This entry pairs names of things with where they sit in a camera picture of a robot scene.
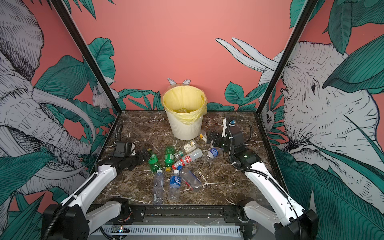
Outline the green bottle yellow cap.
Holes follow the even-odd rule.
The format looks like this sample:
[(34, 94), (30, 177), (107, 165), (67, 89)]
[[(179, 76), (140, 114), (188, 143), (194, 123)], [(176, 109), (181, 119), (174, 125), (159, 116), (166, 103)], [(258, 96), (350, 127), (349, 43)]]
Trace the green bottle yellow cap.
[(150, 169), (153, 173), (156, 173), (158, 170), (162, 168), (158, 156), (153, 152), (152, 149), (147, 149), (148, 153), (150, 154), (150, 158), (148, 160)]

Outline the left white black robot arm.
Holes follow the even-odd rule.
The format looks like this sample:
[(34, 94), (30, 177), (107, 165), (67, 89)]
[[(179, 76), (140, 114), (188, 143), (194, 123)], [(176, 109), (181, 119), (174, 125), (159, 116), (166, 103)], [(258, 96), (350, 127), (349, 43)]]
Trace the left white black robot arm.
[(132, 216), (129, 201), (112, 198), (89, 211), (103, 189), (124, 169), (133, 170), (150, 159), (146, 149), (127, 153), (115, 151), (98, 166), (98, 170), (73, 194), (59, 204), (50, 205), (43, 213), (43, 240), (86, 240), (93, 232), (112, 219), (125, 223)]

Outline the white ribbed plastic bin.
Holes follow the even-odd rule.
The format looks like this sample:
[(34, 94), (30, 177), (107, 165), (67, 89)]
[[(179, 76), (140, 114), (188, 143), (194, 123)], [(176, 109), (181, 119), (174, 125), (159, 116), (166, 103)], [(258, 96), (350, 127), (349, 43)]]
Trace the white ribbed plastic bin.
[(202, 129), (203, 117), (198, 118), (191, 125), (187, 125), (178, 120), (174, 114), (166, 111), (172, 133), (176, 138), (189, 141), (199, 136)]

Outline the yellow plastic bin liner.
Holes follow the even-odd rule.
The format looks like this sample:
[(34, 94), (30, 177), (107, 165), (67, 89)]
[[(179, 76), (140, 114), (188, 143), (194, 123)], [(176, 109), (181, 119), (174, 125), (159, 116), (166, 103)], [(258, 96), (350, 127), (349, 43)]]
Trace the yellow plastic bin liner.
[(207, 104), (205, 93), (189, 85), (177, 85), (162, 95), (162, 105), (166, 112), (186, 125), (192, 125), (204, 116), (207, 113)]

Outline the clear bottle orange label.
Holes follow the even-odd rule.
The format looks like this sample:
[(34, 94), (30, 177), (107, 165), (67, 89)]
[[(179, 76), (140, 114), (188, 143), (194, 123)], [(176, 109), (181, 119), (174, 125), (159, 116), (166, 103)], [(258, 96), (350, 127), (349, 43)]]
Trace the clear bottle orange label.
[(199, 134), (199, 138), (200, 138), (203, 142), (207, 143), (207, 133), (206, 133), (206, 131), (201, 130), (201, 131), (200, 131), (200, 134)]

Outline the clear bottle red label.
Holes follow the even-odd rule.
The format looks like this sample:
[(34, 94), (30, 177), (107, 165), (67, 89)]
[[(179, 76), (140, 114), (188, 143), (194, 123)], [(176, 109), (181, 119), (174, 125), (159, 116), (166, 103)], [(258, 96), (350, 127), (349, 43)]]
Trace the clear bottle red label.
[(174, 163), (172, 165), (172, 169), (176, 170), (179, 166), (184, 167), (184, 166), (192, 163), (193, 161), (197, 160), (198, 158), (200, 158), (202, 156), (203, 156), (202, 150), (201, 149), (195, 149), (194, 151), (192, 151), (191, 153), (183, 156), (176, 163)]

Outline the green bottle green label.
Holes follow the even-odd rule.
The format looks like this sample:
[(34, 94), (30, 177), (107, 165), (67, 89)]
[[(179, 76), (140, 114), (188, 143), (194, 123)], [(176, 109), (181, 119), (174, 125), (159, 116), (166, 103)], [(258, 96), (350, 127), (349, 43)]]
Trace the green bottle green label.
[(165, 150), (165, 171), (170, 172), (174, 164), (176, 150), (174, 146), (167, 146)]

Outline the small clear bottle cream label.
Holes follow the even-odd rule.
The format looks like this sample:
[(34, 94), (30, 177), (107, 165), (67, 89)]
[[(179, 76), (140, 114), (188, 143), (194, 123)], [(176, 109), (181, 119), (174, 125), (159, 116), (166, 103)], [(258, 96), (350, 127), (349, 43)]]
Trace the small clear bottle cream label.
[(199, 146), (195, 140), (191, 140), (185, 145), (182, 146), (180, 150), (177, 150), (174, 154), (175, 158), (177, 160), (181, 159), (183, 156), (193, 152), (195, 149), (197, 149)]

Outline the clear bottle white cap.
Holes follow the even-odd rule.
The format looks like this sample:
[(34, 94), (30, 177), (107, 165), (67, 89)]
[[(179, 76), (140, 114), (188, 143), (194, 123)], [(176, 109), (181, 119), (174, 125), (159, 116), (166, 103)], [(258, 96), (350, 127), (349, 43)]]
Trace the clear bottle white cap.
[(154, 177), (153, 204), (161, 205), (164, 200), (164, 173), (163, 170), (157, 170)]

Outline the blue label bottle white cap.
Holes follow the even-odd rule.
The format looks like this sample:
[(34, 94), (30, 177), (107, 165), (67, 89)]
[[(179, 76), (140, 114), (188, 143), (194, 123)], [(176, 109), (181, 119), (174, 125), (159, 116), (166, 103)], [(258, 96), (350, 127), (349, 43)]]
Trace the blue label bottle white cap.
[(181, 183), (180, 171), (174, 170), (169, 183), (169, 199), (171, 201), (176, 202), (179, 200)]

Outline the crushed clear bottle blue cap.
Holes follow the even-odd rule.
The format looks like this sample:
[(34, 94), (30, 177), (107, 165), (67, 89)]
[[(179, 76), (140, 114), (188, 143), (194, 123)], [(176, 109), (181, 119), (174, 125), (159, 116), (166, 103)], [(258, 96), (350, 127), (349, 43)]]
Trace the crushed clear bottle blue cap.
[(201, 181), (188, 168), (178, 166), (177, 170), (179, 170), (181, 178), (192, 191), (197, 192), (203, 188)]

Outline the white perforated vent strip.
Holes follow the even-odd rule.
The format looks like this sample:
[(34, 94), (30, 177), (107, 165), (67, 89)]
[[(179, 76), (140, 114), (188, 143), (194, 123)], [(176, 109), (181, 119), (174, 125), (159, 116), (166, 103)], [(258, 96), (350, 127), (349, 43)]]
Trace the white perforated vent strip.
[(204, 235), (241, 237), (239, 226), (159, 226), (159, 225), (118, 225), (104, 227), (106, 233), (112, 235)]

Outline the black front rail frame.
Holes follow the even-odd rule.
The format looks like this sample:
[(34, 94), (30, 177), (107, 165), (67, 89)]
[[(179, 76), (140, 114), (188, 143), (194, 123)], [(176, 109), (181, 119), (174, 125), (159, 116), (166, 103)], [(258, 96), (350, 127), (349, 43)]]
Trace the black front rail frame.
[(126, 224), (143, 223), (149, 218), (203, 218), (224, 219), (225, 223), (240, 225), (254, 224), (246, 217), (240, 206), (236, 205), (129, 205), (130, 218)]

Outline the right black corner post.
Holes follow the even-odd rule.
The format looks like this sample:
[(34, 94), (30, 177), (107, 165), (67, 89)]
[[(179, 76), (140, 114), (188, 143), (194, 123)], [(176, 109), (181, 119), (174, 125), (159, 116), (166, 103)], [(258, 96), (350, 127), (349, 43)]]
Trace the right black corner post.
[(315, 8), (318, 1), (310, 0), (306, 1), (304, 4), (304, 7), (301, 11), (300, 17), (298, 19), (298, 22), (296, 23), (294, 30), (291, 34), (291, 37), (286, 45), (286, 48), (283, 51), (283, 54), (281, 56), (281, 59), (278, 63), (278, 66), (276, 70), (274, 70), (274, 74), (272, 76), (271, 81), (269, 82), (269, 85), (266, 89), (266, 92), (262, 98), (262, 101), (260, 102), (260, 105), (256, 111), (256, 115), (259, 117), (262, 114), (262, 110), (264, 109), (265, 105), (267, 104), (267, 100), (269, 99), (269, 96), (271, 95), (276, 83), (281, 77), (281, 74), (287, 65), (288, 60), (291, 57), (292, 52), (294, 51), (296, 43), (299, 41), (302, 32), (305, 29), (305, 26)]

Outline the black corner post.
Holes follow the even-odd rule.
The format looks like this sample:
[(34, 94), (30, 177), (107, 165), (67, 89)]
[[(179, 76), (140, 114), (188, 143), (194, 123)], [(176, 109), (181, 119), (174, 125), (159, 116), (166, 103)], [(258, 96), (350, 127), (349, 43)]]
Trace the black corner post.
[(85, 40), (80, 33), (78, 27), (76, 26), (75, 22), (73, 21), (69, 10), (67, 9), (66, 5), (63, 1), (53, 0), (50, 1), (55, 8), (56, 12), (58, 13), (59, 17), (61, 18), (62, 22), (64, 23), (65, 27), (67, 28), (68, 32), (70, 33), (72, 39), (76, 43), (77, 47), (79, 48), (80, 52), (82, 53), (83, 57), (85, 58), (87, 64), (89, 65), (91, 72), (95, 75), (96, 79), (98, 80), (99, 84), (105, 91), (108, 99), (111, 101), (113, 107), (117, 111), (118, 115), (122, 113), (122, 109), (114, 97), (109, 85), (107, 84), (104, 75), (99, 68), (95, 58), (93, 57), (88, 45), (85, 43)]
[(269, 96), (271, 95), (276, 83), (281, 77), (281, 74), (287, 65), (288, 60), (291, 57), (292, 52), (294, 51), (296, 43), (299, 41), (302, 32), (305, 29), (305, 26), (315, 8), (318, 1), (310, 0), (306, 1), (304, 4), (304, 7), (301, 11), (300, 17), (298, 19), (298, 22), (296, 23), (294, 30), (291, 34), (291, 37), (286, 45), (286, 48), (283, 51), (283, 54), (281, 56), (281, 59), (278, 63), (278, 66), (276, 70), (274, 70), (274, 74), (272, 76), (271, 81), (269, 82), (269, 85), (266, 89), (266, 92), (262, 98), (262, 101), (260, 102), (260, 105), (256, 111), (256, 115), (259, 117), (262, 114), (262, 110), (264, 109), (265, 105), (267, 104), (267, 100), (269, 99)]

